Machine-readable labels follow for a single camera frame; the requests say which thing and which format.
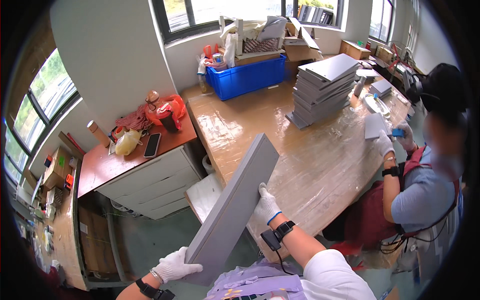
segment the woman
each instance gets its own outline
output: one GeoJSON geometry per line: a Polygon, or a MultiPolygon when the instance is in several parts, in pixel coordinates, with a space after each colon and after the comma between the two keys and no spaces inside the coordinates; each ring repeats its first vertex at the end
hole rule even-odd
{"type": "MultiPolygon", "coordinates": [[[[258,189],[261,198],[255,208],[254,215],[264,221],[272,229],[289,219],[280,211],[275,197],[267,192],[266,185],[260,184],[258,189]]],[[[237,267],[223,273],[207,293],[205,299],[264,299],[260,295],[267,294],[278,299],[375,299],[367,283],[355,274],[337,250],[327,250],[314,237],[308,235],[294,225],[283,240],[293,258],[303,267],[303,278],[288,275],[279,264],[269,263],[265,258],[255,262],[248,268],[237,267]]],[[[199,264],[185,264],[187,247],[160,259],[142,281],[153,289],[158,289],[169,280],[180,279],[194,272],[201,272],[199,264]]],[[[286,266],[286,271],[296,273],[294,268],[286,266]]],[[[172,299],[170,291],[164,291],[158,299],[172,299]]],[[[133,283],[119,294],[117,300],[149,299],[141,291],[137,283],[133,283]]]]}
{"type": "Polygon", "coordinates": [[[429,112],[423,123],[426,145],[415,144],[412,129],[401,121],[397,128],[403,130],[404,137],[398,141],[408,157],[397,167],[393,144],[381,131],[375,144],[384,158],[384,181],[374,182],[323,230],[327,240],[349,242],[336,246],[344,254],[354,254],[362,246],[379,249],[381,240],[396,234],[414,236],[436,225],[455,207],[463,173],[467,122],[461,113],[465,111],[461,98],[451,98],[453,95],[443,91],[447,84],[443,79],[460,81],[458,69],[451,67],[439,65],[424,82],[428,93],[423,90],[420,98],[429,112]]]}

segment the silver bracelet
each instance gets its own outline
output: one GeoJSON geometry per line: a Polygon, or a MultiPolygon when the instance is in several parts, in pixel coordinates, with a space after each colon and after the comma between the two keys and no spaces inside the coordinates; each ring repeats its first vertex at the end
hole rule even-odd
{"type": "Polygon", "coordinates": [[[155,277],[156,280],[160,282],[160,284],[163,284],[162,278],[153,269],[150,269],[150,273],[153,275],[153,277],[155,277]]]}

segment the cabinet drawer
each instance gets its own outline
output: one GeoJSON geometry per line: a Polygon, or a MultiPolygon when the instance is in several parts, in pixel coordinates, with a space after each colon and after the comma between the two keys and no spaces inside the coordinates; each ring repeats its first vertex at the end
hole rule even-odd
{"type": "Polygon", "coordinates": [[[177,173],[175,173],[173,176],[167,177],[162,181],[147,186],[146,188],[138,192],[134,192],[131,195],[124,195],[114,200],[115,202],[128,207],[131,205],[146,203],[152,199],[177,190],[183,187],[185,184],[197,179],[198,176],[195,174],[192,167],[186,167],[180,171],[177,171],[177,173]]]}
{"type": "Polygon", "coordinates": [[[160,218],[165,217],[166,215],[169,215],[187,206],[189,206],[187,199],[182,198],[180,200],[177,200],[175,202],[162,206],[161,208],[158,208],[156,210],[151,210],[148,213],[146,213],[145,216],[152,218],[154,220],[158,220],[160,218]]]}
{"type": "Polygon", "coordinates": [[[190,164],[180,148],[177,148],[118,176],[99,187],[98,191],[115,200],[122,196],[132,195],[189,166],[190,164]]]}
{"type": "Polygon", "coordinates": [[[195,183],[199,182],[200,180],[194,180],[192,182],[186,183],[180,188],[171,191],[169,193],[166,193],[165,195],[159,196],[157,198],[154,198],[152,200],[147,200],[147,201],[140,201],[137,203],[130,203],[130,204],[124,204],[120,203],[121,205],[124,205],[128,207],[129,209],[132,209],[136,212],[141,213],[142,215],[150,217],[150,215],[156,215],[156,213],[160,210],[162,210],[162,207],[165,205],[168,205],[170,203],[173,203],[175,201],[178,201],[182,198],[185,197],[183,194],[189,187],[194,185],[195,183]]]}

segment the blue plastic crate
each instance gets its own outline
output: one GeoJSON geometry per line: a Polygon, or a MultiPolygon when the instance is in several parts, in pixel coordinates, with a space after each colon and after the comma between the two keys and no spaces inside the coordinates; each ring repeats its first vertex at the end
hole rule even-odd
{"type": "Polygon", "coordinates": [[[207,67],[206,81],[222,100],[283,81],[285,55],[217,72],[207,67]]]}

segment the light blue shirt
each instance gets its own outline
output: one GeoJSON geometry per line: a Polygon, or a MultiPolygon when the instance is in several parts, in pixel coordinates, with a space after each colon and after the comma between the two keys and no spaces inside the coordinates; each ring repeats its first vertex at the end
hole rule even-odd
{"type": "MultiPolygon", "coordinates": [[[[430,163],[427,146],[420,160],[430,163]]],[[[427,228],[445,215],[455,200],[452,182],[442,181],[431,168],[415,168],[405,176],[405,189],[392,202],[392,217],[405,232],[427,228]]]]}

